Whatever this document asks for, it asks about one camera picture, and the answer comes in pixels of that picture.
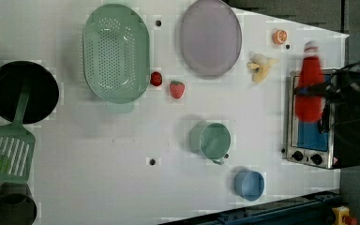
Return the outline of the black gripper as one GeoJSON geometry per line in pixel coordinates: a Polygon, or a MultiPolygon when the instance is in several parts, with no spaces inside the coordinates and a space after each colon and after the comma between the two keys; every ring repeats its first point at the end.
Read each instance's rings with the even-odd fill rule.
{"type": "Polygon", "coordinates": [[[360,102],[360,71],[336,71],[326,82],[296,87],[297,96],[324,96],[331,103],[360,102]]]}

